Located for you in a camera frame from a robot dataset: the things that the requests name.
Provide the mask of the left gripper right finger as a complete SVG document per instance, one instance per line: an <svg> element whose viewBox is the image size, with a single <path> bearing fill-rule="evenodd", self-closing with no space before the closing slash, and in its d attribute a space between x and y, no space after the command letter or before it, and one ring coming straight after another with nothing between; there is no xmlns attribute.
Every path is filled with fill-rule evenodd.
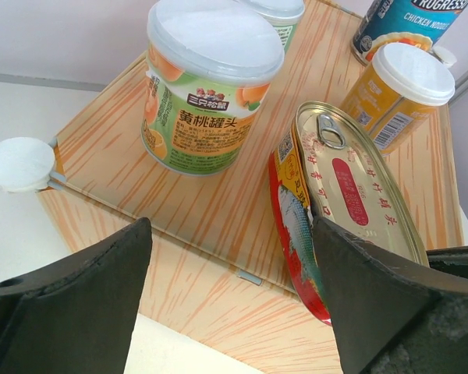
<svg viewBox="0 0 468 374"><path fill-rule="evenodd" d="M314 220L314 252L345 373L468 373L468 246L427 266Z"/></svg>

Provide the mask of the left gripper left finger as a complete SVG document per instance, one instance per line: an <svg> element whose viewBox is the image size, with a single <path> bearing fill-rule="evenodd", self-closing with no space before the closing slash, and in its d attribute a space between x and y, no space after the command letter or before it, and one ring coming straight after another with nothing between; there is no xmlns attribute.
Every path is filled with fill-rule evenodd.
<svg viewBox="0 0 468 374"><path fill-rule="evenodd" d="M0 373L122 373L151 261L151 222L0 283Z"/></svg>

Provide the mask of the oval red sardine tin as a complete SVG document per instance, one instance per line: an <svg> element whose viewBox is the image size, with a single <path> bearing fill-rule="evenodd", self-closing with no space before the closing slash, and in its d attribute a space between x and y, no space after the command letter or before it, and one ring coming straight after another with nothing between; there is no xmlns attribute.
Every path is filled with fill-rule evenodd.
<svg viewBox="0 0 468 374"><path fill-rule="evenodd" d="M339 108L301 104L268 160L271 204L292 285L309 312L331 317L312 228L327 218L356 237L426 266L399 187L362 127Z"/></svg>

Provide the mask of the tan can white lid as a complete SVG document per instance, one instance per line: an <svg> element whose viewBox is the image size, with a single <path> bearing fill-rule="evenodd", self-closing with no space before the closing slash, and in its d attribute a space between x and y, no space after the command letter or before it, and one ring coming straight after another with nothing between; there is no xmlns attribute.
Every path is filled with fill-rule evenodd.
<svg viewBox="0 0 468 374"><path fill-rule="evenodd" d="M395 42L378 49L339 107L386 155L446 105L455 91L454 77L442 62Z"/></svg>

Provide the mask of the yellow can white lid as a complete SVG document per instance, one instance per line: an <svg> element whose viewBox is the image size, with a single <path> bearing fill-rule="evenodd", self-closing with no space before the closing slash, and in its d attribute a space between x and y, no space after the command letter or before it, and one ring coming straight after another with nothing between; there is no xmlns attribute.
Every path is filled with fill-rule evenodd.
<svg viewBox="0 0 468 374"><path fill-rule="evenodd" d="M235 1L159 1L147 36L146 149L184 174L225 170L283 65L276 30Z"/></svg>

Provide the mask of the blue soup can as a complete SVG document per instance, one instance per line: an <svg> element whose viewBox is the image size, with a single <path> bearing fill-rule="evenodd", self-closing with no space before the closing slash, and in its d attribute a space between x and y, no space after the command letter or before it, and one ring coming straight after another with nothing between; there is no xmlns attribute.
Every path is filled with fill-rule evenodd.
<svg viewBox="0 0 468 374"><path fill-rule="evenodd" d="M467 6L468 0L376 0L352 37L352 51L365 65L388 43L430 51Z"/></svg>

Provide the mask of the green can white lid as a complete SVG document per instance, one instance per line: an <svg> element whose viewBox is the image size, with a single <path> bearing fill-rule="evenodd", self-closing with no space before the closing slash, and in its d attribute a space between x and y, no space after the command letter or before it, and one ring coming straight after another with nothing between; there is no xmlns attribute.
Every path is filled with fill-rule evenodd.
<svg viewBox="0 0 468 374"><path fill-rule="evenodd" d="M293 39L296 28L303 17L303 0L240 0L264 17L277 31L285 53Z"/></svg>

